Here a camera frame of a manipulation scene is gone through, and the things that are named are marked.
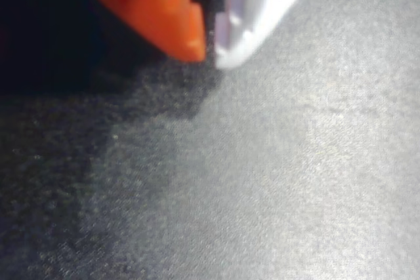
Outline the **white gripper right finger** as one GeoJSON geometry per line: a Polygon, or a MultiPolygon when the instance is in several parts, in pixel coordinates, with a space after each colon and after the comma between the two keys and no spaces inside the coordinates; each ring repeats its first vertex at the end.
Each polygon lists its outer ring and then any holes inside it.
{"type": "Polygon", "coordinates": [[[296,0],[225,0],[215,15],[215,66],[231,70],[252,57],[296,0]]]}

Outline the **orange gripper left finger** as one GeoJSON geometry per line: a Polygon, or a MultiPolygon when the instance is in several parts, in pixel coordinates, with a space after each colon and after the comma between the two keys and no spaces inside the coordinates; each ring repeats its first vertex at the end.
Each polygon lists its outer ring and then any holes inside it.
{"type": "Polygon", "coordinates": [[[192,0],[99,0],[165,54],[183,62],[205,59],[201,6],[192,0]]]}

